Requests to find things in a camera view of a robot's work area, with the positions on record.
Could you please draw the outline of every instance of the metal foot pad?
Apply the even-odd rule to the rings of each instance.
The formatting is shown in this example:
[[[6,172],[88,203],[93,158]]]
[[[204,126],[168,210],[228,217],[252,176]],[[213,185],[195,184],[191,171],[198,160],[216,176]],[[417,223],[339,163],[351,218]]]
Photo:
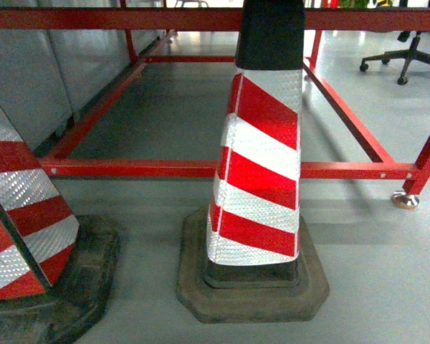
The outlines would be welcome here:
[[[0,301],[0,343],[73,343],[103,316],[119,237],[100,217],[78,221],[75,247],[52,291]]]
[[[177,298],[202,323],[275,323],[311,320],[330,288],[317,252],[300,222],[296,283],[288,286],[215,288],[204,280],[207,207],[183,224]]]
[[[396,206],[408,210],[413,210],[419,205],[419,197],[417,195],[408,195],[405,191],[395,191],[391,200]]]

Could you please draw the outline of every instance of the epoxy floor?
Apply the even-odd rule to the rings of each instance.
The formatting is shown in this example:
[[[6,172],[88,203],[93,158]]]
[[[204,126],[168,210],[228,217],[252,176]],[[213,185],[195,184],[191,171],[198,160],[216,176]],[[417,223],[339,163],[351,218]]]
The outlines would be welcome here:
[[[317,69],[398,161],[430,133],[430,68],[361,58],[405,49],[398,33],[325,32]],[[231,54],[237,35],[179,33],[169,54]],[[430,53],[430,33],[420,48]],[[153,64],[74,152],[78,158],[215,159],[230,64]],[[303,84],[304,161],[367,161],[312,83]],[[330,283],[314,320],[204,325],[174,285],[183,218],[210,180],[56,180],[76,214],[109,216],[123,237],[107,312],[77,343],[430,343],[430,181],[414,211],[389,196],[400,181],[303,180],[301,209]]]

